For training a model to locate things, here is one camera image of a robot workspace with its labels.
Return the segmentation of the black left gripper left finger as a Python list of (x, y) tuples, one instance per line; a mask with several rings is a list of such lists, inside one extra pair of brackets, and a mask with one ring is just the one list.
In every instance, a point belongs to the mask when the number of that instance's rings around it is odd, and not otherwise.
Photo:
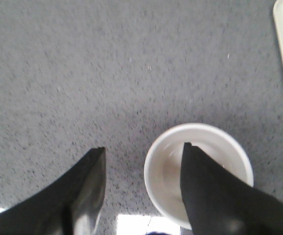
[(0, 235), (94, 235), (106, 189), (106, 149), (90, 149), (55, 182), (0, 213)]

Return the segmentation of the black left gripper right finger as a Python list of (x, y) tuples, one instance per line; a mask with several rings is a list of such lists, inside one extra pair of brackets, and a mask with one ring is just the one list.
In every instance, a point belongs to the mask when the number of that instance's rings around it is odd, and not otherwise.
[(180, 187), (196, 235), (283, 235), (283, 202), (248, 186), (189, 142)]

